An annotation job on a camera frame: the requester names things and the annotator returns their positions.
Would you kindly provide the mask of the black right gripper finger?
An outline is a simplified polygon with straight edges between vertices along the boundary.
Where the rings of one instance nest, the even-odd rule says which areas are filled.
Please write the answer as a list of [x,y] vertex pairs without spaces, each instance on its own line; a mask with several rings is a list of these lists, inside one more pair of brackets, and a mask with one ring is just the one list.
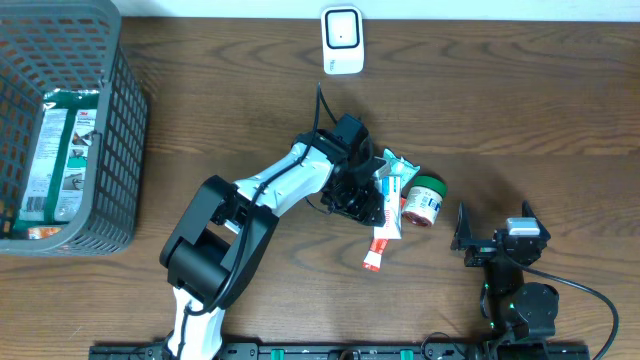
[[521,206],[521,215],[524,218],[534,218],[536,219],[537,216],[535,215],[534,211],[532,210],[529,202],[527,200],[524,200],[522,202],[522,206]]
[[463,202],[458,208],[457,225],[452,238],[450,249],[454,251],[466,250],[472,243],[473,236],[469,215]]

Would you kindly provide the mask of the white toothpaste box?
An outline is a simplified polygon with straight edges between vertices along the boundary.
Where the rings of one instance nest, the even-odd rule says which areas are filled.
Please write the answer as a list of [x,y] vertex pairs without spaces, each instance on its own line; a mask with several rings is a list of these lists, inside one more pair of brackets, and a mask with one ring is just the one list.
[[386,176],[376,186],[383,195],[384,224],[373,228],[375,239],[399,240],[401,234],[401,178]]

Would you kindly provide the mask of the light green wipes packet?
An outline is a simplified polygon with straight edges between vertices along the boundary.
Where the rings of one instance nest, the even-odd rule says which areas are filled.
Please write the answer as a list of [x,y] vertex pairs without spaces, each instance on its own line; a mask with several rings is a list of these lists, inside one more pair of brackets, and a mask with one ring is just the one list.
[[404,188],[420,171],[419,165],[412,164],[404,157],[397,157],[390,149],[384,150],[383,158],[389,163],[389,175],[400,179],[401,188]]

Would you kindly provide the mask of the green lid white jar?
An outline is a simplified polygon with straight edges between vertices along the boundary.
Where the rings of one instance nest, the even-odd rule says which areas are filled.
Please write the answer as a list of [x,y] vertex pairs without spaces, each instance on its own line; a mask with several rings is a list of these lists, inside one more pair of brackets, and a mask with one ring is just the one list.
[[446,197],[447,185],[435,177],[417,176],[402,209],[402,217],[421,227],[432,227]]

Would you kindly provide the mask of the red white sachet stick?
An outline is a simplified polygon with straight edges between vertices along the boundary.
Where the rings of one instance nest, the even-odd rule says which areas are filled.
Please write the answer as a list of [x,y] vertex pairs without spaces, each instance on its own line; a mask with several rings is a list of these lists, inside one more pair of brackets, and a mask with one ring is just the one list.
[[376,239],[371,241],[369,250],[364,257],[362,267],[372,272],[379,272],[383,253],[389,243],[388,239]]

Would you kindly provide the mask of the orange Kleenex tissue pack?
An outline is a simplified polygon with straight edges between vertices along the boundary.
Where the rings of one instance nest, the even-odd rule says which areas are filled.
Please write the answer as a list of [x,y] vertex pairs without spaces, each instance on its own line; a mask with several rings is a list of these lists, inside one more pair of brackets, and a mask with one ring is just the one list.
[[46,239],[48,237],[56,235],[63,229],[64,229],[64,226],[59,224],[32,226],[27,229],[27,239],[28,240]]

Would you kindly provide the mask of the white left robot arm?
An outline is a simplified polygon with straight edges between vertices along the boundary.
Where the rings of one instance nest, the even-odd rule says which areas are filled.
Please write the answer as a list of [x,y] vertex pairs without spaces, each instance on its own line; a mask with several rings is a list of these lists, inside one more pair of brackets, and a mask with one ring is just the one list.
[[212,359],[226,310],[253,278],[280,217],[304,198],[364,226],[385,222],[374,174],[380,159],[365,125],[345,114],[332,130],[298,135],[290,152],[235,182],[219,176],[198,189],[159,257],[176,298],[166,359]]

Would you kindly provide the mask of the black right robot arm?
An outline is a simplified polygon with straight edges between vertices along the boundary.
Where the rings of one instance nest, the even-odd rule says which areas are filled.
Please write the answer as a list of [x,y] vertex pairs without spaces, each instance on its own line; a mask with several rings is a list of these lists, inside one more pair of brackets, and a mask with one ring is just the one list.
[[469,214],[461,204],[451,249],[464,253],[466,267],[484,272],[480,311],[493,331],[508,342],[527,342],[555,334],[557,290],[524,280],[524,270],[536,262],[551,239],[527,202],[522,215],[506,220],[489,239],[473,236]]

